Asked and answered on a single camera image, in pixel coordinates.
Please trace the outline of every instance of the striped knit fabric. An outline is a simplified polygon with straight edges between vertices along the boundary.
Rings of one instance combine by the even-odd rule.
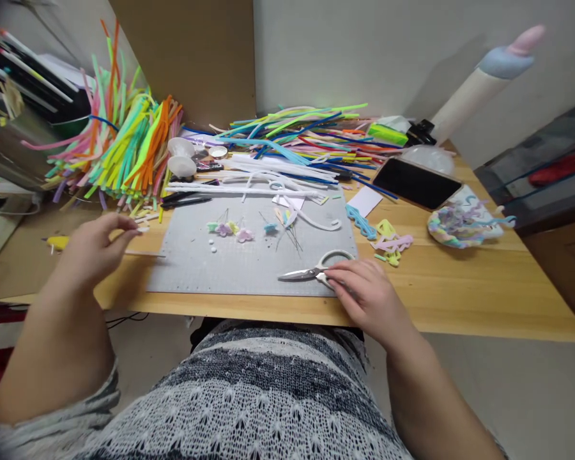
[[[345,330],[224,321],[114,419],[116,371],[79,404],[0,427],[0,449],[28,459],[410,459],[366,362]]]

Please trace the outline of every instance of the wooden cabinet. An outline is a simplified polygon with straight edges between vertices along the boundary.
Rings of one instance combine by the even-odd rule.
[[[575,313],[575,223],[527,236],[524,243]]]

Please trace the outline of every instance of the phone screen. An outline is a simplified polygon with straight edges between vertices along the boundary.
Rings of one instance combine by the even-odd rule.
[[[386,161],[372,184],[428,210],[440,208],[462,187],[457,180],[397,158]]]

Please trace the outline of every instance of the right hand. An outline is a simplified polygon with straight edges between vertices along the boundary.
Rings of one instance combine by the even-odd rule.
[[[401,299],[379,264],[341,261],[325,271],[349,317],[388,352],[417,332]]]
[[[105,214],[81,225],[70,237],[52,276],[61,288],[93,288],[114,272],[136,236],[142,235],[133,219],[117,213]],[[123,233],[111,240],[114,230]]]

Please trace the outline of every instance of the scissor blade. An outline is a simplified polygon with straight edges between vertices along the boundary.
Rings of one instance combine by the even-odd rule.
[[[297,270],[295,272],[289,272],[285,275],[281,275],[277,277],[280,281],[301,281],[307,279],[315,278],[315,273],[313,270]]]

